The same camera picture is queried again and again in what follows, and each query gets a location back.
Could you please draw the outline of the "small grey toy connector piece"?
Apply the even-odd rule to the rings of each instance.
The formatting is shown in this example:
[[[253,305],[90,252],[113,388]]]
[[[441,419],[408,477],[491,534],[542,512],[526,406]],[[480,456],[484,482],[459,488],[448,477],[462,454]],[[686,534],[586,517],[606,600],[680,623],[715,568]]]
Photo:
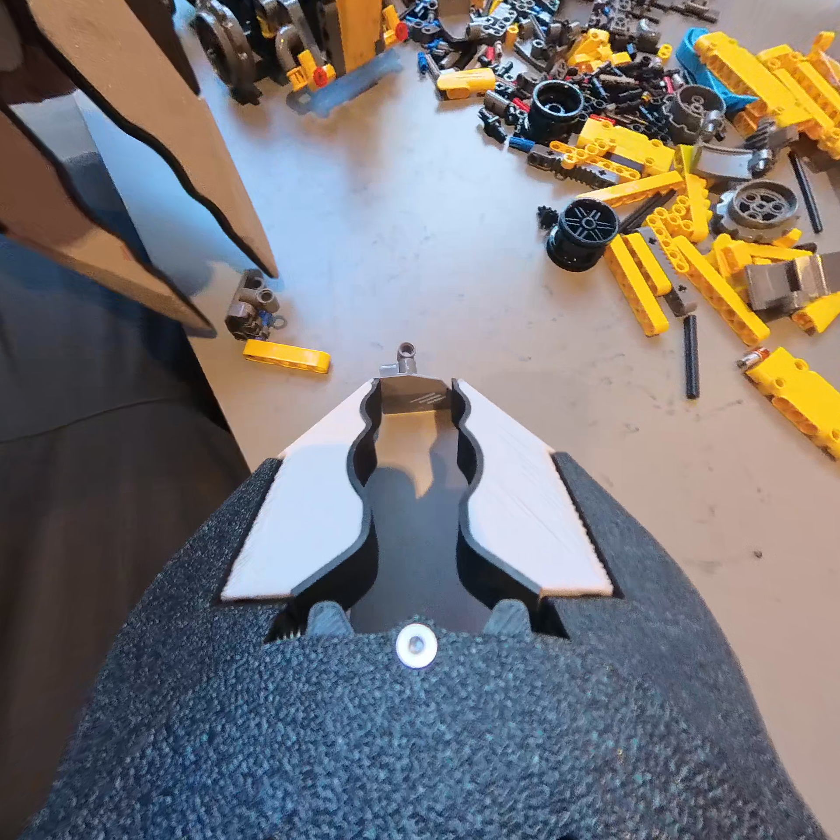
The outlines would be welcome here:
[[[417,372],[416,349],[403,342],[395,362],[379,371],[381,409],[384,415],[443,412],[450,410],[451,391],[442,380]]]

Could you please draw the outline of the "short yellow toy beam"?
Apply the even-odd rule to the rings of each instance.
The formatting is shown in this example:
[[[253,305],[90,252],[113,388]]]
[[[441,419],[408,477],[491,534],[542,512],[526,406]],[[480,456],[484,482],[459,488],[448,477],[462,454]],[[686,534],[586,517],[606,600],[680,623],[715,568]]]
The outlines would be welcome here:
[[[321,375],[327,374],[331,365],[329,353],[258,339],[245,342],[243,356],[249,361]]]

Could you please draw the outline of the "grey desk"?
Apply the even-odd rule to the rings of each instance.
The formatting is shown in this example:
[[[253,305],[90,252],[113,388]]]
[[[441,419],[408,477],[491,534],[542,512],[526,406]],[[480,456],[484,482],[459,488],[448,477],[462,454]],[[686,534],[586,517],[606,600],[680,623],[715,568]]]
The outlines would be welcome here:
[[[191,339],[248,467],[278,455],[414,343],[571,454],[679,563],[738,656],[795,786],[838,838],[838,464],[737,370],[698,299],[700,398],[682,331],[644,336],[609,271],[545,255],[539,205],[577,186],[528,167],[443,103],[402,45],[303,112],[265,84],[241,107],[175,23],[280,271],[280,341],[329,375],[244,360],[224,314],[244,257],[154,152],[80,109],[144,246],[216,325]]]

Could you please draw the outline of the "grey toy panel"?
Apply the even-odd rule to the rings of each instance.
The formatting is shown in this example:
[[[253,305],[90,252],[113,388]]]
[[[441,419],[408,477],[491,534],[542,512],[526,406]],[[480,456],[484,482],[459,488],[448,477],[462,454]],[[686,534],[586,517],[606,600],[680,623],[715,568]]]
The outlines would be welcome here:
[[[810,254],[772,265],[746,266],[749,306],[754,312],[792,314],[839,292],[839,253]]]

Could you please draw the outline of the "grey curved toy fender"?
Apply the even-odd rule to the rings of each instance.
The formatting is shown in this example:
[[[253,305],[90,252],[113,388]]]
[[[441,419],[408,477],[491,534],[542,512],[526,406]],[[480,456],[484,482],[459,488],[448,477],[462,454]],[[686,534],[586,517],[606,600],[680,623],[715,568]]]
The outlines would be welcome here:
[[[692,149],[689,171],[708,182],[748,182],[766,176],[774,163],[775,154],[770,149],[697,143]]]

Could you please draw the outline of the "black toy axle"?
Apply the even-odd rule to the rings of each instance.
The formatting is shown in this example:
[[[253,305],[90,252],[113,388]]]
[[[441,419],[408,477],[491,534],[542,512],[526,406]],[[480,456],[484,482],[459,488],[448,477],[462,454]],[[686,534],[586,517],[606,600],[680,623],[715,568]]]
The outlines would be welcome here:
[[[686,399],[695,401],[700,396],[697,316],[694,313],[686,315],[682,318],[682,324]]]
[[[812,231],[814,234],[819,235],[824,231],[823,219],[809,176],[805,172],[805,167],[799,155],[793,150],[789,152],[789,161],[794,178],[801,191],[801,197],[812,226]]]

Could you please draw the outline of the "yellow toy vehicle model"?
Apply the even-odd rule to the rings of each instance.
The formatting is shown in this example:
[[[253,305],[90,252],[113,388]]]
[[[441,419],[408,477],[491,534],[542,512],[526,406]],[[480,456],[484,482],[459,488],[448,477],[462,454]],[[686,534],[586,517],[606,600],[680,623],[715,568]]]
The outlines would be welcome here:
[[[371,89],[408,38],[393,2],[193,1],[192,28],[230,97],[257,106],[273,82],[303,114]]]

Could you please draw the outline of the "black spoked toy wheel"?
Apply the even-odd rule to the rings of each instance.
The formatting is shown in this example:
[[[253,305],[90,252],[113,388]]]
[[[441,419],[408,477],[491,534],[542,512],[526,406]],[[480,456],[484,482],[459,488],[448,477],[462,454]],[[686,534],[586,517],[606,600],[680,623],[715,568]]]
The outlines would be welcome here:
[[[604,202],[575,198],[559,211],[546,240],[551,261],[570,272],[592,269],[618,234],[619,217]]]

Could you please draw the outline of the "grey toy wheel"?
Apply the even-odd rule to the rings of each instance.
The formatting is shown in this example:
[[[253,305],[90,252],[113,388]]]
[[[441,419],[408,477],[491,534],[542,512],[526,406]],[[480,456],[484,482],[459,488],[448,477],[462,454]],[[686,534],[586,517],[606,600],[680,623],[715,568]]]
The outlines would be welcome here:
[[[767,245],[790,233],[799,216],[799,202],[792,189],[763,178],[723,193],[714,208],[711,228],[716,235]]]
[[[685,85],[668,100],[666,129],[673,144],[709,142],[725,129],[726,105],[712,89]]]

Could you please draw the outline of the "pile of yellow toy beams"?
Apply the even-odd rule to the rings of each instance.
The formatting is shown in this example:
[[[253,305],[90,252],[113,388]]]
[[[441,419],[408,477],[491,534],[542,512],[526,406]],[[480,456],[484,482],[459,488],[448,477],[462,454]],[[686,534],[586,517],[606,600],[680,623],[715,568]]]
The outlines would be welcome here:
[[[829,52],[835,36],[833,31],[822,31],[806,52],[777,45],[753,54],[721,31],[710,31],[696,42],[700,60],[720,81],[738,94],[758,98],[733,120],[726,119],[724,140],[704,143],[772,150],[773,169],[758,179],[790,187],[800,216],[807,212],[789,152],[795,151],[814,172],[838,165],[838,59]],[[661,148],[654,165],[642,171],[615,172],[599,164],[592,170],[571,169],[552,145],[533,148],[527,162],[584,187],[561,209],[575,198],[589,197],[604,202],[619,217],[618,234],[601,259],[646,335],[668,330],[661,301],[677,319],[693,313],[687,285],[746,346],[756,346],[769,336],[767,319],[790,318],[806,333],[823,332],[838,318],[838,292],[792,314],[755,312],[749,306],[746,266],[823,255],[815,245],[802,242],[800,217],[790,233],[767,245],[716,235],[711,220],[720,196],[744,182],[708,182],[690,173],[694,146]],[[539,206],[537,210],[545,244],[561,209]]]

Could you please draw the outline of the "grey toy plate with blue pins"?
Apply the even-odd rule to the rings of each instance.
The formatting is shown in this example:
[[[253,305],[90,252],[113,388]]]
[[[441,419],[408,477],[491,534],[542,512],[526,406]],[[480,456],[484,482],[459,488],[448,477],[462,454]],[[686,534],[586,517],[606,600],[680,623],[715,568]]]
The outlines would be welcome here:
[[[272,331],[286,327],[277,294],[259,269],[242,272],[224,322],[231,335],[241,342],[268,341]]]

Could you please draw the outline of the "black toy wheel rim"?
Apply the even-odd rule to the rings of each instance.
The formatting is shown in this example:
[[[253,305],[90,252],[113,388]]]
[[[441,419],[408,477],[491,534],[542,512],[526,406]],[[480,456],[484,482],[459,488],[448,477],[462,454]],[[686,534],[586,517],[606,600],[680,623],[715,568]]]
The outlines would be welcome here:
[[[543,80],[532,93],[525,135],[536,144],[565,142],[583,129],[588,116],[576,86],[562,80]]]

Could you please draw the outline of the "long yellow holed toy block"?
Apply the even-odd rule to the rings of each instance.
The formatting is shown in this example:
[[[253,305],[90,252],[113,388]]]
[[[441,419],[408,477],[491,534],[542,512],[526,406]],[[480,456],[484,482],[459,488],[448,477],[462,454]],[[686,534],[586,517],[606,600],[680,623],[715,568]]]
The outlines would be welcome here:
[[[784,348],[759,347],[738,369],[775,410],[832,460],[839,460],[839,392]]]

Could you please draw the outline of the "blue curved toy panel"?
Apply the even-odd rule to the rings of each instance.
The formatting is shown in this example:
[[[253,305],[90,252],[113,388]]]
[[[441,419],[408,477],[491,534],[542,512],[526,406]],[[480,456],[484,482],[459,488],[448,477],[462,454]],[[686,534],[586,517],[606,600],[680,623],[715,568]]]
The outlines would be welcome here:
[[[733,120],[741,111],[758,101],[750,95],[738,94],[730,90],[720,81],[711,70],[704,65],[696,52],[698,39],[710,33],[709,29],[695,27],[687,30],[676,49],[675,57],[684,74],[693,80],[694,84],[711,89],[723,101],[727,119]]]

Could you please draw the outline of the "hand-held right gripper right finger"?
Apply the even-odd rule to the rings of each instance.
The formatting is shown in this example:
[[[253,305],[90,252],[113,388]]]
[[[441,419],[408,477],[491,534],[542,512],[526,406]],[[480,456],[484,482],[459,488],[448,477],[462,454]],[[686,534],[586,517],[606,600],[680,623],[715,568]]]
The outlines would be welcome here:
[[[458,467],[458,574],[481,601],[612,596],[613,582],[555,452],[465,380],[452,381]]]

